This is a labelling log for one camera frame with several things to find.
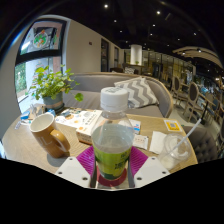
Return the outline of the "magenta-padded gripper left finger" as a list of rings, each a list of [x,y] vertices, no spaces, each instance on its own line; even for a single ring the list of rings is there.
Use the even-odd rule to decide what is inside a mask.
[[[97,169],[93,147],[88,147],[77,157],[68,157],[55,174],[81,187],[94,188]]]

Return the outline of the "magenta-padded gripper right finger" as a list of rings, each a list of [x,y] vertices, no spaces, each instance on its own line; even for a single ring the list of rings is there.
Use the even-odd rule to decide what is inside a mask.
[[[140,188],[166,177],[170,172],[155,157],[148,157],[136,147],[130,152],[128,182],[130,188]]]

